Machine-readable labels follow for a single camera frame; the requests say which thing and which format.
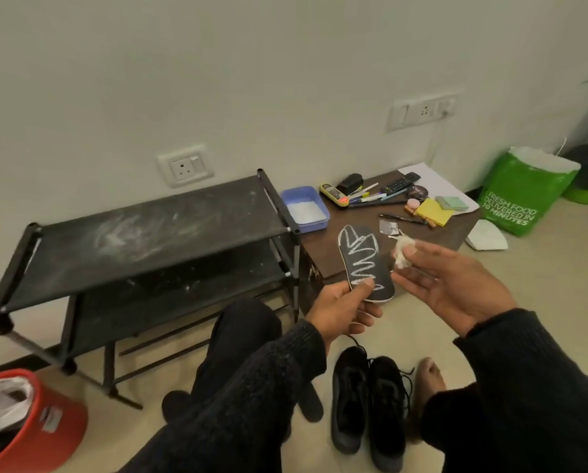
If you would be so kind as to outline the person's right hand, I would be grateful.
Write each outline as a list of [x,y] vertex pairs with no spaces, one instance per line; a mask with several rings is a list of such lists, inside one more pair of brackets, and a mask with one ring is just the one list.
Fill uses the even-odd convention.
[[[413,247],[403,249],[413,262]],[[424,302],[459,337],[478,324],[518,308],[510,290],[479,261],[460,254],[447,265],[414,265],[391,277],[403,290]]]

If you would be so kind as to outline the black insole with white scribbles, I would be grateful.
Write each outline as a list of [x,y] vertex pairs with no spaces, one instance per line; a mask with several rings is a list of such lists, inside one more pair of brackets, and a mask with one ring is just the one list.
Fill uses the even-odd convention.
[[377,237],[369,227],[346,224],[339,231],[337,244],[351,289],[363,280],[371,279],[375,287],[366,302],[386,303],[394,298],[391,271],[382,258]]

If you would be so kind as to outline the white tissue wad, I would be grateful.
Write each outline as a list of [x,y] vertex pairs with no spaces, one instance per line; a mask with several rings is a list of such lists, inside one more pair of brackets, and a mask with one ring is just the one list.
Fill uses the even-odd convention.
[[397,270],[408,269],[412,266],[410,260],[408,260],[403,252],[403,249],[409,246],[415,246],[416,241],[406,235],[399,235],[395,237],[396,245],[394,248],[394,265]]

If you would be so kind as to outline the person's right forearm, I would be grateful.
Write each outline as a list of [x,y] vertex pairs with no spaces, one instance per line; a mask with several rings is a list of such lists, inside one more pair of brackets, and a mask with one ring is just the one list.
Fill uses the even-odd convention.
[[588,473],[588,376],[535,312],[504,312],[454,344],[475,381],[435,393],[418,420],[442,473]]

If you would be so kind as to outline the person's left forearm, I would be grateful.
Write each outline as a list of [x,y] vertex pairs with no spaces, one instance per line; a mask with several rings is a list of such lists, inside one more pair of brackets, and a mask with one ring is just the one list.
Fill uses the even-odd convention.
[[282,473],[295,405],[325,370],[324,340],[302,321],[253,353],[217,394],[159,430],[117,473]]

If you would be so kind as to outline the white folded paper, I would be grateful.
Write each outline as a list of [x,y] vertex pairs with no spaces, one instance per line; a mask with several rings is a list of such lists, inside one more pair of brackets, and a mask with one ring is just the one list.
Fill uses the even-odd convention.
[[492,222],[480,219],[467,235],[465,242],[475,251],[504,251],[508,250],[507,239]]

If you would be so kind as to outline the black remote control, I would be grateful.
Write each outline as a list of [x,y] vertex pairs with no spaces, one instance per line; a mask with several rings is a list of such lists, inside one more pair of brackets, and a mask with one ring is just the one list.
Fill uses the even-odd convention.
[[414,172],[410,172],[408,174],[401,174],[401,176],[398,179],[384,185],[380,189],[380,193],[383,193],[387,197],[389,197],[395,193],[399,193],[408,189],[411,185],[415,184],[420,179],[421,176]]

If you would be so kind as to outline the yellow handheld device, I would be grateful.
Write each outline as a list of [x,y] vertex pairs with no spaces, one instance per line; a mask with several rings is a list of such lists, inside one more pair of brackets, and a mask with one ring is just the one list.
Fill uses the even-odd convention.
[[321,184],[319,191],[340,208],[346,208],[350,204],[348,196],[329,183]]

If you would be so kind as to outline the blue plastic container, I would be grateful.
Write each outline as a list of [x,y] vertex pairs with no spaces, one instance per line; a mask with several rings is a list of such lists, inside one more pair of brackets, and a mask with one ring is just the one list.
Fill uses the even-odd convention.
[[330,213],[316,188],[305,185],[283,190],[280,195],[302,234],[327,228]]

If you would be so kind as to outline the black lace-up shoe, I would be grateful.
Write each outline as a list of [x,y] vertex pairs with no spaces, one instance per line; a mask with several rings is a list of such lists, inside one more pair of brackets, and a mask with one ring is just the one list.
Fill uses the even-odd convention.
[[367,352],[350,335],[353,346],[337,358],[332,373],[330,437],[334,447],[353,455],[361,447],[368,419],[369,359]]
[[400,370],[387,356],[375,357],[369,362],[370,455],[381,473],[400,473],[403,468],[412,373]]

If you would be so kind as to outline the person's right foot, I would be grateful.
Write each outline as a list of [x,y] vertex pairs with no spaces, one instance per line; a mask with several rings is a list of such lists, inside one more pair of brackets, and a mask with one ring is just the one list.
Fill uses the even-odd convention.
[[435,394],[446,391],[447,386],[440,368],[431,357],[425,357],[418,363],[413,383],[406,436],[410,443],[418,444],[422,441],[420,425],[424,407]]

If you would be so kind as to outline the person's left leg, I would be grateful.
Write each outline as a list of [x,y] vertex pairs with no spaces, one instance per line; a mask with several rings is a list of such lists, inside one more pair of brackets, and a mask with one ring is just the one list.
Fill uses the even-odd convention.
[[211,400],[242,364],[265,343],[279,339],[283,326],[277,314],[256,298],[235,300],[219,314],[206,357],[196,371],[191,392],[172,390],[162,401],[166,423]]

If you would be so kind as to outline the black metal shoe rack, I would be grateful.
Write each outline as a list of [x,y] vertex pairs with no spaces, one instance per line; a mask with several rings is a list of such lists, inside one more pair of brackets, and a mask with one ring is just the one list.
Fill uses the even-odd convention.
[[[267,173],[53,224],[28,224],[0,280],[0,336],[136,410],[117,385],[208,344],[116,377],[116,344],[248,293],[282,291],[297,322],[301,230]],[[68,298],[60,349],[11,314]]]

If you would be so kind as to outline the red bucket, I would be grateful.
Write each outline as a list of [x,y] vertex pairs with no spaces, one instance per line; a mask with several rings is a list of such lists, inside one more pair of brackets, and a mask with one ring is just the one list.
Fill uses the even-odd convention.
[[1,378],[23,376],[35,388],[34,403],[19,429],[0,433],[0,473],[53,473],[81,444],[88,409],[44,384],[29,370],[0,372]]

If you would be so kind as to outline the white wall switch panel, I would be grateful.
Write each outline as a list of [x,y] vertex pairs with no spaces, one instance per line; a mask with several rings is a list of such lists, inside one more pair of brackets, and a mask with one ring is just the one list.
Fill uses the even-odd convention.
[[461,91],[427,95],[392,103],[385,122],[385,133],[437,122],[456,113]]

